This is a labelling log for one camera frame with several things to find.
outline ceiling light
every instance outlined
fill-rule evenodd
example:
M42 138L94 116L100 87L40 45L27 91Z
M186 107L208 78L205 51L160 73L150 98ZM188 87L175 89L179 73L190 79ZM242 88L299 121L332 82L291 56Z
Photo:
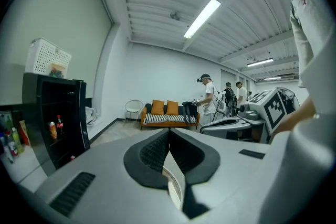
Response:
M273 58L270 58L270 59L263 60L263 61L257 61L257 62L249 63L247 66L248 67L253 67L253 66L262 65L263 63L273 62L273 61L274 61Z
M265 80L276 80L276 79L281 79L281 77L267 78L267 79L265 79Z
M210 16L220 7L221 3L217 0L210 0L204 10L199 14L191 27L185 33L185 38L191 38L197 30L210 18Z

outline man in white t-shirt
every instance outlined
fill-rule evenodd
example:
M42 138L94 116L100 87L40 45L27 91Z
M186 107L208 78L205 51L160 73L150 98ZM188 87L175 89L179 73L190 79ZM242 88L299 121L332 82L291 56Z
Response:
M291 0L291 2L290 21L302 73L324 46L336 43L336 23L333 11L326 0ZM301 80L299 87L304 87ZM308 97L298 110L287 115L273 135L291 131L298 122L312 118L315 113L314 104Z
M236 83L236 87L239 89L236 108L236 114L238 115L240 106L246 104L247 90L240 81Z
M213 122L217 118L217 98L218 91L212 82L210 75L203 74L200 78L200 82L205 85L205 99L197 103L197 105L204 105L204 117L203 124Z

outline red-labeled bottle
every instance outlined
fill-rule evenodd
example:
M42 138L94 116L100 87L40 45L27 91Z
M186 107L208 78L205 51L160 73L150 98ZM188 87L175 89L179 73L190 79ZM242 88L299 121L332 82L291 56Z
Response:
M61 116L60 115L57 115L57 123L56 123L56 127L57 127L57 133L60 135L60 136L63 136L64 135L64 131L63 131L63 121L61 120Z

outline white wall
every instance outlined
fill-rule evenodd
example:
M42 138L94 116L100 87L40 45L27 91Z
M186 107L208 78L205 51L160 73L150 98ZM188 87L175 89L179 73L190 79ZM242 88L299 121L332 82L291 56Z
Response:
M216 63L177 51L134 44L127 52L123 73L123 103L139 99L184 101L204 98L205 87L196 80L208 73L221 88L221 70L234 71Z
M98 109L97 125L88 128L89 139L93 138L116 118L124 118L123 68L128 39L120 25L113 25L108 33L100 55L92 106Z
M256 85L255 86L255 92L252 95L254 95L256 93L261 93L264 90L275 89L276 87L285 87L285 88L293 91L295 93L295 95L297 96L300 105L303 104L303 102L305 101L305 99L309 95L307 89L298 87L298 82L297 81Z
M84 80L92 97L110 27L101 0L14 0L0 25L0 105L22 102L27 53L39 37L72 54L67 79Z

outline white plastic basket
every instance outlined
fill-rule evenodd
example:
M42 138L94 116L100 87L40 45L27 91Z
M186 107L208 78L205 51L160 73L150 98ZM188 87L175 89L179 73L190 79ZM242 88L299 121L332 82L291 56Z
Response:
M71 55L51 44L43 38L33 40L26 61L26 73L36 73L48 76L51 65L64 67L63 76L66 77Z

